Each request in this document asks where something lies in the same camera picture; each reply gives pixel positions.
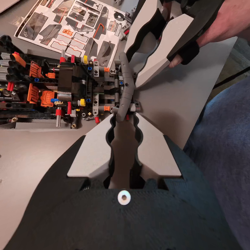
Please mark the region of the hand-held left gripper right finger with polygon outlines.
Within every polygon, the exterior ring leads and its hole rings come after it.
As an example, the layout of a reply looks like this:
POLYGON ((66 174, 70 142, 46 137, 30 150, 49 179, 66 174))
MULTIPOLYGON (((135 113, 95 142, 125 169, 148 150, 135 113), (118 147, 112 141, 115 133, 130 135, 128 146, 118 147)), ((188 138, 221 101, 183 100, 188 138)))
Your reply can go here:
POLYGON ((133 125, 138 148, 130 170, 130 188, 141 189, 149 179, 159 184, 165 178, 180 178, 182 174, 164 134, 139 113, 134 114, 133 125))

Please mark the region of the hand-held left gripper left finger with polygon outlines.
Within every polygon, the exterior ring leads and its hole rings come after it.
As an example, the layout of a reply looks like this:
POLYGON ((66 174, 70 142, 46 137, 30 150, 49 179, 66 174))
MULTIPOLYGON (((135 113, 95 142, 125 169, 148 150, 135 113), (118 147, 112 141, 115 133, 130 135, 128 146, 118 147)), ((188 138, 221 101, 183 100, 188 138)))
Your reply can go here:
POLYGON ((114 139, 116 115, 110 114, 99 125, 90 130, 76 154, 67 173, 68 177, 98 179, 107 189, 114 174, 114 139))

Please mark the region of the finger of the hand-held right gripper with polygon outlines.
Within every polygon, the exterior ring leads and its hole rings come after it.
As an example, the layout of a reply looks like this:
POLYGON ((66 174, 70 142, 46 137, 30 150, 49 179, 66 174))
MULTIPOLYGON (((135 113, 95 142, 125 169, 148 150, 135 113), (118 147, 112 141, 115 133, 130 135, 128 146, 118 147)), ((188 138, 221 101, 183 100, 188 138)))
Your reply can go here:
POLYGON ((149 32, 156 39, 160 38, 167 23, 161 13, 162 3, 163 1, 160 0, 138 2, 124 49, 128 62, 131 61, 133 55, 140 48, 143 39, 149 32))
POLYGON ((192 21, 192 17, 187 14, 182 14, 168 22, 163 30, 160 43, 147 57, 144 67, 137 75, 135 82, 137 89, 149 82, 170 64, 167 55, 174 48, 192 21))

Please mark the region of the black orange lego car model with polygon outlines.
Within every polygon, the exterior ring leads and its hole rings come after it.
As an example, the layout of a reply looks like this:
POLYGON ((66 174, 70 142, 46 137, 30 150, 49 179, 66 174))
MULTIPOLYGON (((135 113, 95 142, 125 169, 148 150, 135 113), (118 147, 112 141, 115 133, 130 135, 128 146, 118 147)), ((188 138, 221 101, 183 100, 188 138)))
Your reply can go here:
POLYGON ((114 70, 101 65, 100 59, 65 56, 60 60, 25 54, 13 45, 11 37, 1 36, 0 122, 1 129, 16 128, 18 122, 52 120, 71 129, 80 120, 104 118, 104 113, 122 109, 125 119, 140 111, 133 97, 123 109, 125 57, 120 54, 114 70))

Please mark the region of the grey lego connector red pin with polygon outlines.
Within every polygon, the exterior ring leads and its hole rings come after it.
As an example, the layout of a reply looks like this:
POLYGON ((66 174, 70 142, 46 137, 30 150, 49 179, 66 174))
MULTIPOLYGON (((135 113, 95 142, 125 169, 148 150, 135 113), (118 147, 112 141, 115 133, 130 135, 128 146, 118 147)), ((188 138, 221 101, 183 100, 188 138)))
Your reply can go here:
POLYGON ((120 29, 120 41, 127 40, 127 35, 130 31, 130 23, 126 23, 121 29, 120 29))

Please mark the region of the lego sticker sheet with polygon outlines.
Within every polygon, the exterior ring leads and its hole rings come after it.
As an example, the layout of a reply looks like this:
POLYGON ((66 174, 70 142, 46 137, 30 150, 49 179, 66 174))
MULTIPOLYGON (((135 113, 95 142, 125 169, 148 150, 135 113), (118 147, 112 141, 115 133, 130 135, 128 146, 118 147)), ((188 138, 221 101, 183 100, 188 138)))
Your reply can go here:
POLYGON ((125 13, 97 0, 37 1, 19 25, 15 37, 43 48, 98 60, 111 69, 120 43, 120 29, 114 12, 125 13))

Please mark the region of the person's right hand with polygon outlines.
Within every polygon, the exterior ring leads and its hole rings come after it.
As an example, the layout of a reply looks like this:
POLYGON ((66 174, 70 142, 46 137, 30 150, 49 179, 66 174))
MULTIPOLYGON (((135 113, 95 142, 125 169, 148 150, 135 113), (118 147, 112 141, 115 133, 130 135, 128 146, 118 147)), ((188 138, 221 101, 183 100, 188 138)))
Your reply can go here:
POLYGON ((197 39, 200 48, 232 37, 250 41, 250 1, 225 0, 209 29, 197 39))

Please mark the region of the person's leg in blue jeans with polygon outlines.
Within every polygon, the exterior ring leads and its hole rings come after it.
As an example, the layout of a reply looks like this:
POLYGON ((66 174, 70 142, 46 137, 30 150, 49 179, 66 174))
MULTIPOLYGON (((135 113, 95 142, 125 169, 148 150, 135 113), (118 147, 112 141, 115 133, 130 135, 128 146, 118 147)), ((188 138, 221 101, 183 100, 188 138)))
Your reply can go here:
POLYGON ((213 188, 243 249, 250 249, 250 77, 207 103, 184 147, 213 188))

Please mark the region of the white booklet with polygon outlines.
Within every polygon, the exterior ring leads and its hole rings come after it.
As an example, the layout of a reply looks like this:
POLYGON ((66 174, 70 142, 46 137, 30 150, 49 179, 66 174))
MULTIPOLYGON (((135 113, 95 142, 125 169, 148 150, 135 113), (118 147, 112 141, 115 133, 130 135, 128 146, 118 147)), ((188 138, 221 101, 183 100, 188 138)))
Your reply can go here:
POLYGON ((18 3, 20 0, 0 0, 0 13, 7 10, 14 4, 18 3))

